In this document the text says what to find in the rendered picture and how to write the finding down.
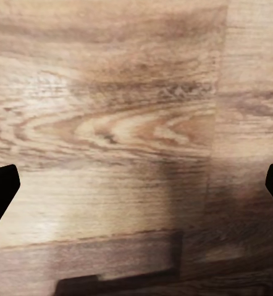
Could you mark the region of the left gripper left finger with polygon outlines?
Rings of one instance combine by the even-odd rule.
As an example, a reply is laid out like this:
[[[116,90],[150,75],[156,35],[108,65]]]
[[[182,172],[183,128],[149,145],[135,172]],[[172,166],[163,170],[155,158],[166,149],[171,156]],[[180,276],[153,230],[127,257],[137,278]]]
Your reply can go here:
[[[0,219],[20,188],[17,167],[14,164],[0,167]]]

